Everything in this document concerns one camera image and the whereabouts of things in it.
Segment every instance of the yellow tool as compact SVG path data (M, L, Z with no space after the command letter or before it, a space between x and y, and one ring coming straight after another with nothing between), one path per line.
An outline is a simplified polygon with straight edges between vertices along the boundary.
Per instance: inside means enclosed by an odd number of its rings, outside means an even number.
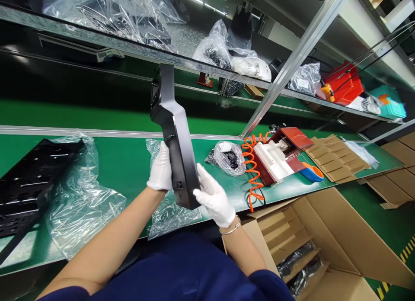
M334 92L330 84L326 84L323 80L321 83L321 91L326 95L327 101L334 102Z

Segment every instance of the navy blue shirt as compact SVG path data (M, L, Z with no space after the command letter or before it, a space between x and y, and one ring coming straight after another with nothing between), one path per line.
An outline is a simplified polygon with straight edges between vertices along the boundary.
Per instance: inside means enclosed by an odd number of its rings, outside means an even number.
M259 270L247 277L212 243L193 233L178 234L89 296L81 287L52 292L39 301L255 300L293 301L276 274Z

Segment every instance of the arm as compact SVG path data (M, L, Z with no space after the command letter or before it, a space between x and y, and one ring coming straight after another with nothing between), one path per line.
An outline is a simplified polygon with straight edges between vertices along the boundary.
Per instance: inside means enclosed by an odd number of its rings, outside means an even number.
M224 189L201 164L198 164L198 173L203 192L194 191L197 201L206 207L222 233L233 230L239 219ZM231 234L223 235L223 241L229 255L246 276L258 270L267 269L264 258L242 226Z
M143 192L62 269L38 297L80 286L90 295L102 289L124 261L151 215L172 188L169 149L162 142Z

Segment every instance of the hand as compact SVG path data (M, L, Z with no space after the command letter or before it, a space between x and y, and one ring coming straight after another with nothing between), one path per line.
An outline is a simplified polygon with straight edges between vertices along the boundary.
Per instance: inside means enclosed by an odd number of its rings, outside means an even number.
M160 151L151 167L150 179L147 181L147 186L157 191L169 191L173 188L170 151L164 141L161 141Z
M235 219L235 209L220 184L198 163L199 182L202 191L193 190L199 204L206 207L219 227L228 228Z

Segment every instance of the silver bracelet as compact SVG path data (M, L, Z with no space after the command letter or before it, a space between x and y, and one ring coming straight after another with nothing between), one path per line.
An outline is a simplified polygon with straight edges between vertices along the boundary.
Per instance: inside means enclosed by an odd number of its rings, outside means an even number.
M229 232L226 232L226 233L222 233L222 231L219 229L219 233L221 233L222 235L229 235L229 234L235 232L239 228L239 226L241 225L241 218L238 215L237 215L237 217L238 217L238 220L239 221L236 224L236 227L232 231L229 231Z

